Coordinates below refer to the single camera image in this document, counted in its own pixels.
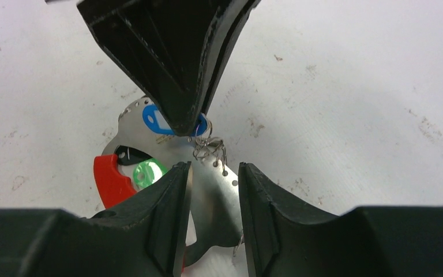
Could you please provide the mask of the green key tag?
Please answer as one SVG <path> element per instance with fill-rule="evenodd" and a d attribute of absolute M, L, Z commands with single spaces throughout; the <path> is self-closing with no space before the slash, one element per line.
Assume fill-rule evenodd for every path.
<path fill-rule="evenodd" d="M 166 166 L 155 158 L 142 161 L 133 170 L 134 187 L 143 190 L 161 179 L 167 171 Z"/>

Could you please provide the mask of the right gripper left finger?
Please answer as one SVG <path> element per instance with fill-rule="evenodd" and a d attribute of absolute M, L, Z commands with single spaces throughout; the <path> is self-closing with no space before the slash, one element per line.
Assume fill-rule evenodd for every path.
<path fill-rule="evenodd" d="M 62 209 L 0 209 L 0 276 L 180 276 L 190 162 L 91 218 Z"/>

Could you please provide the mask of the metal key holder red handle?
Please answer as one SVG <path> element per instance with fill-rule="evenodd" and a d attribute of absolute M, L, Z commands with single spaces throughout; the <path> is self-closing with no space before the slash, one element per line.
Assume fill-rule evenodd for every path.
<path fill-rule="evenodd" d="M 194 183 L 186 265 L 193 265 L 213 246 L 237 249 L 242 237 L 238 177 L 227 166 L 223 140 L 212 134 L 209 119 L 207 131 L 200 136 L 156 134 L 142 119 L 142 110 L 148 104 L 154 103 L 143 96 L 120 113 L 117 134 L 94 159 L 94 179 L 104 207 L 111 208 L 141 191 L 133 184 L 133 170 L 138 164 L 119 165 L 114 154 L 117 146 L 143 151 L 168 170 L 179 162 L 190 162 Z"/>

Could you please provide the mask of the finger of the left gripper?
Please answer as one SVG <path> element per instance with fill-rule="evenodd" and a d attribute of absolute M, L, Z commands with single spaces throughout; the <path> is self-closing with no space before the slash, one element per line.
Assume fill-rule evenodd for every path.
<path fill-rule="evenodd" d="M 206 113 L 256 0 L 86 0 L 98 46 L 158 107 L 177 136 Z"/>

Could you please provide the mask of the blue key tag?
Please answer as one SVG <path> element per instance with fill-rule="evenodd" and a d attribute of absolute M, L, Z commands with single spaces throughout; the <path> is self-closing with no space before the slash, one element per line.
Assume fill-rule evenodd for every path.
<path fill-rule="evenodd" d="M 172 135 L 175 133 L 171 127 L 167 124 L 167 121 L 161 115 L 159 109 L 154 104 L 146 105 L 142 110 L 142 119 L 144 124 L 154 133 L 162 135 Z M 204 114 L 200 114 L 195 125 L 195 128 L 191 132 L 190 136 L 200 136 L 204 134 L 208 129 L 208 121 Z"/>

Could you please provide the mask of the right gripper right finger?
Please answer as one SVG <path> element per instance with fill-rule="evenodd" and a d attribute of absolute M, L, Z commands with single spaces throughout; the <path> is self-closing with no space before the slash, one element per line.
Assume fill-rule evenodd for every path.
<path fill-rule="evenodd" d="M 251 163 L 240 164 L 238 188 L 250 276 L 443 276 L 443 207 L 334 215 Z"/>

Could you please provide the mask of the black key tag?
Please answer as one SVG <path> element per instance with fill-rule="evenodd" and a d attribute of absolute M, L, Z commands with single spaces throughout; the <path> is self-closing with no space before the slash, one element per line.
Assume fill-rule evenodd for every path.
<path fill-rule="evenodd" d="M 118 164 L 121 166 L 139 164 L 146 160 L 152 159 L 151 155 L 125 145 L 117 146 L 114 154 L 116 154 L 116 156 L 118 157 Z"/>

